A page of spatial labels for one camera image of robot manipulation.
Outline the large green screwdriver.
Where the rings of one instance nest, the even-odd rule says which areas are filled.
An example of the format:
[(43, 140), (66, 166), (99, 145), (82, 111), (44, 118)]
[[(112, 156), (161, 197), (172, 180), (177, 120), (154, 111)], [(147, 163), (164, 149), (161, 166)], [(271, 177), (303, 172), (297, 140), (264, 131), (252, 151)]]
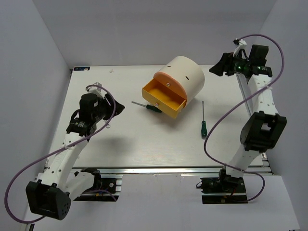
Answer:
[(207, 128), (206, 128), (206, 121), (205, 121), (205, 108), (204, 108), (204, 101), (202, 101), (202, 122), (201, 122), (201, 136), (203, 139), (207, 137)]
[(155, 107), (153, 105), (141, 104), (141, 103), (137, 103), (137, 102), (134, 102), (134, 101), (132, 101), (131, 103), (133, 103), (135, 105), (138, 105), (138, 106), (141, 106), (141, 107), (145, 107), (146, 109), (154, 111), (154, 112), (157, 112), (157, 113), (161, 113), (162, 112), (160, 109), (158, 109), (157, 107)]

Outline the cream round drawer cabinet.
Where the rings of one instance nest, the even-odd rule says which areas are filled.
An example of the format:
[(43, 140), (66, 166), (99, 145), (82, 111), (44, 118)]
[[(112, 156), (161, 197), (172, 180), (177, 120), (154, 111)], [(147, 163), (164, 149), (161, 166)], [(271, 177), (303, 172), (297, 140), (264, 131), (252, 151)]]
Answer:
[(193, 60), (177, 56), (158, 72), (164, 72), (177, 80), (187, 94), (187, 104), (201, 91), (205, 84), (202, 68)]

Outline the yellow drawer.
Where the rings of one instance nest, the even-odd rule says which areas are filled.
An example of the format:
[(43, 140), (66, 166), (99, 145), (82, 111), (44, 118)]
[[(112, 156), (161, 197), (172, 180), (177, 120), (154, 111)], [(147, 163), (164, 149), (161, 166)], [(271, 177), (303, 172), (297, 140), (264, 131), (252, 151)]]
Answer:
[(187, 102), (166, 84), (154, 78), (142, 88), (142, 97), (173, 119), (178, 117)]

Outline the orange top drawer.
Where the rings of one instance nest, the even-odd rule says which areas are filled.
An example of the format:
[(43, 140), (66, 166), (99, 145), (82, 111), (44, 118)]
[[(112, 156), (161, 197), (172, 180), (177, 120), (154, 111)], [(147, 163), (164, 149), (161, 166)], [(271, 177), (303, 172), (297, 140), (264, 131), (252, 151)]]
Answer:
[(154, 74), (154, 79), (168, 87), (172, 92), (176, 93), (180, 97), (184, 98), (185, 100), (187, 99), (187, 94), (182, 85), (169, 74), (164, 72), (156, 72)]

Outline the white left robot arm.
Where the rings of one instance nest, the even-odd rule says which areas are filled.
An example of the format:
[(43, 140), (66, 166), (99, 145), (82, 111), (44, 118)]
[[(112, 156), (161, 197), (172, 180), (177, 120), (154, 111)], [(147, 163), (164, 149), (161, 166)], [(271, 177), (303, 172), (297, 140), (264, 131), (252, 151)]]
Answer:
[(97, 192), (102, 186), (100, 171), (84, 168), (69, 174), (82, 150), (96, 131), (97, 123), (120, 114), (125, 107), (113, 101), (109, 94), (86, 93), (81, 96), (79, 109), (73, 112), (64, 137), (64, 150), (55, 155), (47, 170), (36, 182), (29, 182), (26, 195), (32, 213), (62, 220), (71, 203), (83, 192)]

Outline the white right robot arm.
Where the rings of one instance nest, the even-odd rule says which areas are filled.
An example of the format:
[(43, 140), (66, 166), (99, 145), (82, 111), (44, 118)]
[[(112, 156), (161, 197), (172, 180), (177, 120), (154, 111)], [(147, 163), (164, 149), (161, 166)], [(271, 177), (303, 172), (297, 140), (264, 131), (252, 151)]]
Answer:
[(235, 180), (244, 175), (260, 153), (275, 147), (287, 123), (286, 117), (279, 115), (273, 100), (272, 70), (266, 66), (268, 47), (253, 45), (250, 54), (246, 54), (245, 47), (239, 44), (234, 52), (224, 53), (209, 70), (219, 77), (236, 75), (244, 98), (252, 96), (248, 103), (251, 116), (241, 131), (241, 145), (217, 180), (218, 188), (223, 192), (235, 186)]

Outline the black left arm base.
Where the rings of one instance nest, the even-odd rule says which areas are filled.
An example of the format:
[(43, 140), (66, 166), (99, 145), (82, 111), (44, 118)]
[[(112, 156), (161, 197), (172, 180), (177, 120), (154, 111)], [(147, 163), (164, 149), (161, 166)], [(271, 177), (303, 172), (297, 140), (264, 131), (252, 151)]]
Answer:
[(94, 191), (85, 193), (77, 197), (75, 201), (92, 201), (92, 202), (115, 202), (121, 192), (122, 176), (112, 174), (101, 174), (96, 168), (84, 168), (74, 172), (76, 177), (80, 172), (88, 172), (94, 175), (94, 185), (86, 191)]

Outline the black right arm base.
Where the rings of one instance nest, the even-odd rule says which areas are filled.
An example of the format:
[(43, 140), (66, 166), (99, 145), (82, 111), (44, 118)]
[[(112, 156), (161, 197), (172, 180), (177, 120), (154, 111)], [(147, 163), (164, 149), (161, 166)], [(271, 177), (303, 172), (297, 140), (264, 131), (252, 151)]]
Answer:
[(247, 204), (243, 178), (238, 183), (225, 183), (217, 178), (200, 178), (196, 188), (201, 190), (204, 205)]

